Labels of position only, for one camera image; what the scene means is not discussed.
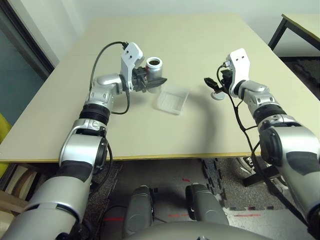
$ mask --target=beige tabletop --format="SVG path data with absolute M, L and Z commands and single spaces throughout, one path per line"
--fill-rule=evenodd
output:
M 284 13 L 281 16 L 320 42 L 320 14 Z
M 132 93 L 129 112 L 111 115 L 108 124 L 107 138 L 116 160 L 248 155 L 230 100 L 213 100 L 204 83 L 204 77 L 215 79 L 217 67 L 239 48 L 245 48 L 251 61 L 250 79 L 267 85 L 288 114 L 320 137 L 319 101 L 239 16 L 103 17 L 86 29 L 1 143 L 2 162 L 58 161 L 87 97 L 95 58 L 113 41 L 135 42 L 146 58 L 160 57 L 166 84 L 189 89 L 181 115 L 156 109 L 156 94 Z M 119 73 L 121 53 L 119 46 L 108 48 L 96 76 Z M 125 108 L 123 94 L 113 110 Z M 255 124 L 245 104 L 239 112 L 245 126 Z M 255 145 L 257 129 L 249 136 Z

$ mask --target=black cable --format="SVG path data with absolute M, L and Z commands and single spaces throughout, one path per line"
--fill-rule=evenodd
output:
M 114 208 L 124 208 L 124 209 L 127 209 L 128 207 L 127 206 L 123 206 L 123 205 L 113 205 L 111 207 L 109 207 L 107 210 L 105 210 L 105 212 L 102 214 L 101 216 L 101 219 L 99 220 L 99 232 L 98 232 L 98 237 L 99 237 L 99 240 L 101 239 L 101 232 L 102 232 L 102 227 L 103 227 L 103 223 L 104 223 L 104 216 L 107 214 L 107 212 L 109 212 L 111 209 L 114 209 Z M 153 218 L 155 220 L 158 220 L 160 222 L 163 222 L 165 224 L 167 224 L 168 222 L 165 221 L 165 220 L 162 220 L 161 218 L 159 217 L 156 217 L 156 216 L 153 216 Z
M 92 71 L 91 71 L 91 77 L 90 77 L 90 86 L 89 86 L 89 90 L 91 90 L 92 88 L 92 82 L 94 80 L 94 75 L 95 75 L 95 70 L 96 70 L 96 66 L 97 66 L 97 63 L 98 63 L 98 60 L 99 58 L 101 57 L 102 53 L 107 49 L 109 48 L 110 46 L 112 45 L 116 45 L 116 44 L 121 44 L 123 49 L 125 49 L 127 47 L 127 43 L 124 42 L 124 41 L 114 41 L 114 42 L 111 42 L 109 43 L 108 45 L 104 46 L 101 51 L 99 52 L 98 56 L 96 56 L 96 59 L 94 61 L 94 64 L 93 64 L 93 67 L 92 67 Z
M 165 223 L 165 224 L 167 224 L 167 223 L 168 223 L 167 221 L 162 220 L 162 219 L 161 219 L 161 218 L 159 218 L 159 217 L 153 216 L 153 218 L 154 218 L 155 220 L 158 220 L 158 221 L 163 222 L 163 223 Z
M 258 126 L 251 126 L 251 127 L 246 128 L 245 130 L 248 131 L 248 130 L 254 129 L 254 128 L 256 128 L 256 127 L 258 127 Z
M 109 169 L 108 169 L 108 171 L 106 172 L 105 176 L 103 177 L 102 181 L 98 184 L 98 186 L 96 186 L 95 189 L 93 189 L 92 192 L 90 192 L 89 198 L 92 197 L 96 192 L 99 191 L 99 189 L 101 188 L 101 186 L 106 182 L 106 180 L 107 180 L 108 177 L 109 177 L 109 173 L 110 173 L 110 170 L 111 170 L 111 167 L 112 167 L 112 163 L 113 163 L 113 155 L 112 155 L 112 151 L 111 151 L 111 147 L 110 147 L 110 144 L 109 144 L 109 143 L 108 143 L 108 145 L 107 145 L 107 148 L 108 148 L 109 157 L 110 157 L 110 160 L 109 160 Z
M 91 77 L 90 77 L 90 86 L 89 86 L 89 90 L 91 91 L 91 88 L 92 88 L 92 83 L 94 81 L 94 75 L 95 75 L 95 71 L 96 71 L 96 67 L 97 67 L 97 63 L 99 61 L 99 58 L 101 57 L 102 53 L 107 49 L 109 48 L 110 46 L 112 45 L 116 45 L 116 44 L 121 44 L 123 49 L 125 49 L 127 46 L 128 46 L 128 43 L 127 42 L 124 42 L 124 41 L 114 41 L 114 42 L 111 42 L 109 43 L 108 45 L 104 46 L 101 51 L 99 52 L 98 56 L 96 57 L 95 61 L 94 61 L 94 64 L 93 64 L 93 67 L 92 67 L 92 71 L 91 71 Z M 128 112 L 129 110 L 129 107 L 130 107 L 130 94 L 129 94 L 129 90 L 127 89 L 125 91 L 125 94 L 126 94 L 126 110 L 124 112 L 115 112 L 115 111 L 112 111 L 111 113 L 112 114 L 118 114 L 118 115 L 122 115 L 122 114 L 125 114 Z
M 98 235 L 98 239 L 99 240 L 101 239 L 102 227 L 104 226 L 104 216 L 107 214 L 107 212 L 109 212 L 111 209 L 114 209 L 114 208 L 124 208 L 124 209 L 126 209 L 127 207 L 123 206 L 123 205 L 113 205 L 113 206 L 109 207 L 107 210 L 104 211 L 104 213 L 101 215 L 101 218 L 99 219 L 99 222 L 98 222 L 97 235 Z
M 242 102 L 243 102 L 243 100 L 241 100 L 236 107 L 238 108 L 240 106 L 240 104 L 242 104 Z
M 89 232 L 89 236 L 85 240 L 93 240 L 94 231 L 93 231 L 92 224 L 86 218 L 82 220 L 82 224 L 88 229 L 88 232 Z
M 123 112 L 115 112 L 115 111 L 112 111 L 111 113 L 112 114 L 118 114 L 118 115 L 122 115 L 122 114 L 126 114 L 129 110 L 129 107 L 130 107 L 130 93 L 129 91 L 125 91 L 125 95 L 126 95 L 126 109 L 125 111 Z
M 258 161 L 257 161 L 257 158 L 256 158 L 256 155 L 255 155 L 255 150 L 257 149 L 257 147 L 259 146 L 259 142 L 258 144 L 253 148 L 252 147 L 252 144 L 251 144 L 251 141 L 250 141 L 250 138 L 248 136 L 248 134 L 246 133 L 246 128 L 243 126 L 241 120 L 240 120 L 240 117 L 239 117 L 239 112 L 238 112 L 238 107 L 235 106 L 235 103 L 231 97 L 231 95 L 229 94 L 229 91 L 227 90 L 226 86 L 224 84 L 222 84 L 220 78 L 219 78 L 219 70 L 221 68 L 223 68 L 224 66 L 221 65 L 218 67 L 217 69 L 217 72 L 216 72 L 216 77 L 219 81 L 219 83 L 222 85 L 223 89 L 225 90 L 226 94 L 229 96 L 230 100 L 231 100 L 231 103 L 232 103 L 232 106 L 233 106 L 233 110 L 234 110 L 234 114 L 235 114 L 235 118 L 236 118 L 236 121 L 241 129 L 241 131 L 243 132 L 243 134 L 245 135 L 246 137 L 246 140 L 248 142 L 248 145 L 250 147 L 250 150 L 251 150 L 251 160 L 252 160 L 252 163 L 253 163 L 253 166 L 254 166 L 254 169 L 256 170 L 256 173 L 259 174 L 263 181 L 265 182 L 265 184 L 267 185 L 269 191 L 271 193 L 273 193 L 279 200 L 280 202 L 287 208 L 289 209 L 293 215 L 295 215 L 302 223 L 304 223 L 306 226 L 308 226 L 306 220 L 304 219 L 304 217 L 302 216 L 302 214 L 299 212 L 298 209 L 295 208 L 295 206 L 292 205 L 292 203 L 290 201 L 288 201 L 288 199 L 285 198 L 285 196 L 280 192 L 280 190 L 271 182 L 271 180 L 266 177 L 266 175 L 264 174 L 264 172 L 262 171 Z

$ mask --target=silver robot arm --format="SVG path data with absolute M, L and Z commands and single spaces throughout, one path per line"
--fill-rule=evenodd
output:
M 107 124 L 115 96 L 133 90 L 145 92 L 167 80 L 159 75 L 162 70 L 159 58 L 147 60 L 153 71 L 135 68 L 142 59 L 139 47 L 133 42 L 126 43 L 120 74 L 93 80 L 79 119 L 62 146 L 57 174 L 34 194 L 3 240 L 65 240 L 79 230 L 94 169 L 101 168 L 107 157 Z
M 222 66 L 231 70 L 224 74 L 228 93 L 248 105 L 257 124 L 263 160 L 284 177 L 309 232 L 319 231 L 319 140 L 286 114 L 267 86 L 249 79 L 250 61 L 243 48 L 231 52 Z

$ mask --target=small cylindrical can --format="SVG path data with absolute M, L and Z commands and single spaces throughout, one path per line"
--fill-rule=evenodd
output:
M 146 60 L 146 78 L 150 83 L 158 78 L 162 77 L 162 60 L 159 57 L 152 56 Z M 148 89 L 150 93 L 158 93 L 161 90 L 161 86 L 157 86 Z

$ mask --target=clear plastic container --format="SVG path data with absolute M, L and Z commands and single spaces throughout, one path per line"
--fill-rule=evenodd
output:
M 158 97 L 157 107 L 165 112 L 179 115 L 187 100 L 189 90 L 183 87 L 163 86 Z

